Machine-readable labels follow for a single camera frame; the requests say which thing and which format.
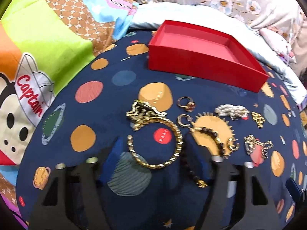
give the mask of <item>gold ring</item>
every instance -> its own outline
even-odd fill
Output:
[[[181,105],[180,102],[182,99],[187,98],[189,102],[186,105]],[[196,103],[193,102],[193,99],[190,97],[181,97],[177,100],[177,105],[181,108],[184,108],[186,112],[192,112],[194,111],[196,107]]]
[[[138,131],[140,128],[149,123],[162,123],[171,128],[176,138],[176,148],[171,158],[165,161],[164,163],[152,165],[143,162],[139,158],[139,155],[134,150],[133,138],[131,135],[128,135],[127,143],[129,151],[133,156],[133,158],[140,165],[149,169],[161,169],[176,161],[176,159],[180,156],[182,150],[182,143],[183,143],[182,134],[177,125],[175,125],[171,120],[165,118],[166,116],[165,112],[157,111],[157,109],[154,106],[151,106],[148,102],[142,100],[135,100],[132,104],[131,111],[127,112],[126,115],[127,117],[130,118],[132,122],[135,123],[135,125],[133,126],[134,131]]]
[[[231,151],[236,151],[239,149],[240,144],[236,143],[235,146],[233,145],[233,142],[236,141],[237,139],[231,137],[228,139],[227,141],[227,147],[228,149],[230,149]]]
[[[187,118],[187,120],[190,122],[190,123],[187,123],[187,124],[183,124],[181,122],[181,118],[182,117],[185,117]],[[192,117],[188,114],[180,114],[178,117],[177,117],[177,123],[179,124],[179,126],[181,126],[182,128],[188,128],[191,124],[192,124]]]

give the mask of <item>planet print fabric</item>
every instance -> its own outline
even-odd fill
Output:
[[[210,187],[197,187],[180,167],[180,160],[160,170],[137,164],[128,150],[128,135],[133,136],[139,158],[149,164],[170,158],[175,137],[161,123],[133,131],[126,117],[133,101],[141,99],[165,111],[166,117],[176,123],[178,115],[187,113],[177,106],[177,100],[188,96],[196,103],[194,111],[188,113],[196,125],[217,131],[224,144],[230,137],[238,139],[240,147],[230,153],[229,160],[236,165],[254,163],[274,199],[281,227],[287,224],[295,204],[285,182],[292,177],[300,189],[306,189],[307,139],[299,111],[282,80],[263,65],[270,77],[256,94],[201,78],[151,71],[147,68],[151,37],[152,32],[145,31],[127,34],[113,49],[97,56],[55,98],[20,164],[16,195],[23,219],[29,221],[33,205],[56,164],[78,165],[119,137],[104,163],[99,178],[103,187],[98,190],[112,229],[192,229]],[[263,128],[257,127],[251,114],[245,120],[218,117],[214,109],[221,104],[242,105],[261,114],[265,119]],[[212,179],[208,160],[218,151],[212,139],[190,134],[187,128],[180,130],[196,175]],[[247,155],[244,137],[248,135],[262,143],[272,141],[274,146],[267,150],[267,159],[261,155],[260,145]],[[230,182],[225,226],[235,188],[236,183]],[[72,185],[69,190],[75,195],[75,222],[86,226],[79,187]]]
[[[0,165],[19,165],[56,95],[128,29],[133,0],[13,0],[0,20]]]

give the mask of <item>star print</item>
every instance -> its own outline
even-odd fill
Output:
[[[166,227],[166,228],[171,228],[171,225],[173,225],[173,223],[172,223],[172,219],[169,219],[169,221],[168,222],[164,222],[164,227]]]

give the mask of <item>red box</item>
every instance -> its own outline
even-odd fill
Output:
[[[231,35],[168,20],[149,42],[148,68],[209,79],[256,93],[269,78],[254,56]]]

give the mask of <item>gold bangle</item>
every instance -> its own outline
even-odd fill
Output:
[[[162,123],[170,127],[175,135],[176,148],[175,148],[174,154],[171,156],[169,160],[165,161],[164,163],[155,164],[155,165],[147,164],[139,158],[139,155],[135,152],[134,147],[133,147],[133,138],[131,135],[128,135],[127,143],[128,143],[128,148],[129,148],[131,155],[140,165],[146,168],[149,168],[149,169],[161,169],[173,163],[180,156],[180,153],[182,150],[182,143],[183,143],[182,134],[180,132],[180,129],[177,127],[177,125],[174,124],[171,120],[165,117],[161,117],[159,114],[156,113],[155,110],[156,108],[148,105],[147,102],[144,102],[141,100],[135,100],[135,102],[132,105],[132,111],[127,112],[126,114],[130,118],[131,116],[133,116],[133,118],[131,119],[135,122],[135,125],[133,126],[133,130],[135,131],[138,131],[140,128],[142,128],[143,126],[149,123]]]

